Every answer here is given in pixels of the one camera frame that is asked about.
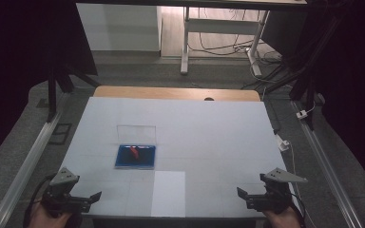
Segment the aluminium rail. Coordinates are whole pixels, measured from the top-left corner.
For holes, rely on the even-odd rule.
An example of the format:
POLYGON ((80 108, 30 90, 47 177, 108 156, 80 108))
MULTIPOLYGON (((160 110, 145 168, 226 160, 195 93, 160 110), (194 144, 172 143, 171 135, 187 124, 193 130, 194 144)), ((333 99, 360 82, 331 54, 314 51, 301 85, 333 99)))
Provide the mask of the aluminium rail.
POLYGON ((363 228, 361 219, 359 218, 351 200, 345 191, 344 187, 339 181, 334 167, 328 159, 318 137, 314 130, 312 130, 304 119, 298 118, 298 122, 310 144, 318 165, 330 186, 331 192, 336 199, 336 203, 348 225, 349 228, 363 228))
POLYGON ((45 123, 39 132, 34 144, 28 152, 24 162, 22 163, 19 171, 14 177, 6 195, 0 202, 0 228, 5 228, 9 221, 9 218, 20 199, 23 191, 25 190, 27 183, 31 177, 36 164, 40 160, 48 140, 53 133, 56 125, 58 124, 63 112, 65 104, 69 98, 69 93, 62 93, 59 101, 57 102, 57 112, 54 114, 52 120, 49 123, 45 123))

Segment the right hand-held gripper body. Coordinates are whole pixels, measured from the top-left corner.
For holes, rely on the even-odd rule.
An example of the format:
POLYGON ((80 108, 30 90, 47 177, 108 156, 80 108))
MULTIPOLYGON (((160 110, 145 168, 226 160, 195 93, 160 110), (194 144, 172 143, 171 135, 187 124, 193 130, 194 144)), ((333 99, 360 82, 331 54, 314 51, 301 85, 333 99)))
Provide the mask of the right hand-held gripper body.
POLYGON ((260 174, 259 177, 265 183, 266 193, 263 195, 248 194, 245 202, 253 201, 254 210, 258 212, 273 211, 276 214, 280 214, 293 203, 289 183, 308 181, 280 168, 275 168, 267 174, 260 174))

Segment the person's left hand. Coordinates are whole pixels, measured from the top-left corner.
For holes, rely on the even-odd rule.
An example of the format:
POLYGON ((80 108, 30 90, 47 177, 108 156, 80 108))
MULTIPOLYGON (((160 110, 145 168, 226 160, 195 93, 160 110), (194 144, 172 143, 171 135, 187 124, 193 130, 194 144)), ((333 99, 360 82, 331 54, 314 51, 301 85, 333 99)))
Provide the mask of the person's left hand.
POLYGON ((27 228, 65 228, 71 213, 63 213, 54 218, 40 202, 32 206, 27 228))

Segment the white table cover board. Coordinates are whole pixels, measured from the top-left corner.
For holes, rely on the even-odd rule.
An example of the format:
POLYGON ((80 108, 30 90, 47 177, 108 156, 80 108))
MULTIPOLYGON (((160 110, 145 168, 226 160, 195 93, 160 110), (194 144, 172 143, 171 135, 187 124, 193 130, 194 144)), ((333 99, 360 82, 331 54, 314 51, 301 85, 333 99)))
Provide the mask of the white table cover board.
POLYGON ((80 180, 72 192, 101 192, 94 217, 151 216, 156 171, 185 173, 185 218, 255 218, 237 194, 265 189, 259 178, 285 166, 261 102, 92 97, 63 160, 80 180), (153 125, 153 169, 117 169, 118 125, 153 125))

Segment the blue ink pad box clear lid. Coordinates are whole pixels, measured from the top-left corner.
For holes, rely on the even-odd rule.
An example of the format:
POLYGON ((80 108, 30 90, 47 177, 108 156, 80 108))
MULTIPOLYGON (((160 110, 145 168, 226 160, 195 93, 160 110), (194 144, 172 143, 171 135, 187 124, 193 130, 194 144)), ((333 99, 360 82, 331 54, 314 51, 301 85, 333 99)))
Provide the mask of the blue ink pad box clear lid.
POLYGON ((153 125, 118 125, 117 169, 153 169, 157 149, 153 125))

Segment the white paper sheet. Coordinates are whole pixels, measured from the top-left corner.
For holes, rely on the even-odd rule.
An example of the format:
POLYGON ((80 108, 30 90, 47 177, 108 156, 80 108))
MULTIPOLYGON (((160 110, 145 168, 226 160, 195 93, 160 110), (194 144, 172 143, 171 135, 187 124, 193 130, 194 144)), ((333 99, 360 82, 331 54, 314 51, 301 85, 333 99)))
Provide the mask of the white paper sheet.
POLYGON ((155 172, 151 216, 156 218, 185 217, 184 172, 155 172))

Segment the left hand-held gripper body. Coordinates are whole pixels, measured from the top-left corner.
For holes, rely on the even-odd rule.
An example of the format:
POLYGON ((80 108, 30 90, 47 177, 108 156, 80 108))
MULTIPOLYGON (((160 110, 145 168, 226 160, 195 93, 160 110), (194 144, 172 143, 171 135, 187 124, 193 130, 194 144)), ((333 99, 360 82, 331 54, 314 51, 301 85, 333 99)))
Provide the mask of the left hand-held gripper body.
POLYGON ((70 194, 78 181, 79 176, 63 167, 49 182, 44 191, 41 204, 54 218, 63 213, 82 214, 82 205, 90 205, 89 198, 73 197, 70 194))

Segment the white desk frame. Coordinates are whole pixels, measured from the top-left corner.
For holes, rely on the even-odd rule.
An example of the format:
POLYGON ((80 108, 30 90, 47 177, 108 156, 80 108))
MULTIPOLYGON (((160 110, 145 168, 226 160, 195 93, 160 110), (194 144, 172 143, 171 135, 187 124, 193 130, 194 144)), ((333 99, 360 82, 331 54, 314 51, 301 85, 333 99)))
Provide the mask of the white desk frame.
POLYGON ((181 75, 188 73, 188 37, 190 32, 197 33, 213 33, 213 34, 236 34, 236 35, 252 35, 254 40, 251 47, 245 49, 245 53, 250 62, 252 73, 260 76, 261 71, 256 59, 256 51, 260 37, 264 30, 268 18, 269 11, 262 10, 260 19, 257 21, 237 21, 237 20, 221 20, 221 19, 204 19, 201 17, 191 18, 190 8, 183 8, 183 43, 182 43, 182 61, 181 75))

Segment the person's right hand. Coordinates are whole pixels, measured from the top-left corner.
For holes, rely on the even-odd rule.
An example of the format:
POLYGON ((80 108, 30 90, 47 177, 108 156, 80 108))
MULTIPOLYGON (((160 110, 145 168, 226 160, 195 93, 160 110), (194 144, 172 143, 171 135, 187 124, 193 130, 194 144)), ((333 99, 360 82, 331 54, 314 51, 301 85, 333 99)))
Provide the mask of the person's right hand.
POLYGON ((300 228, 298 215, 292 208, 287 208, 280 214, 273 211, 263 211, 272 225, 272 228, 300 228))

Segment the wooden table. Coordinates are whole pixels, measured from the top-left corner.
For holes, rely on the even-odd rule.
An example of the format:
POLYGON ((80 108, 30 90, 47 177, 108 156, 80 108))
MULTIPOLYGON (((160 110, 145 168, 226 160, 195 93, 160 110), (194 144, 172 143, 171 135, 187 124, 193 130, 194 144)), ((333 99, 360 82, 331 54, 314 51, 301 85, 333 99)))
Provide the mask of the wooden table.
POLYGON ((145 86, 101 85, 95 89, 93 96, 107 98, 175 99, 199 101, 260 101, 259 94, 255 90, 145 86))

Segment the black metal stand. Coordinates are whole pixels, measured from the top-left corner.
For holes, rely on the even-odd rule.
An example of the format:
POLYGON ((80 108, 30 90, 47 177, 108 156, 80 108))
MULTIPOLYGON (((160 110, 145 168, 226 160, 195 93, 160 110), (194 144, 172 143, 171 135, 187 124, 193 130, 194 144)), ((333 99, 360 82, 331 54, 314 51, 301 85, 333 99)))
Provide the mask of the black metal stand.
POLYGON ((296 72, 290 73, 283 79, 278 80, 271 86, 265 89, 265 93, 268 94, 276 89, 283 87, 293 81, 295 84, 289 92, 291 101, 299 101, 303 95, 306 95, 306 113, 307 116, 303 118, 303 121, 311 128, 313 127, 313 110, 315 108, 315 77, 312 73, 313 66, 306 64, 303 68, 296 72))
POLYGON ((85 73, 77 68, 65 64, 55 66, 48 76, 48 118, 47 122, 51 123, 57 113, 56 86, 59 86, 65 93, 70 93, 74 89, 74 84, 70 76, 74 75, 85 83, 98 87, 100 84, 88 77, 85 73))

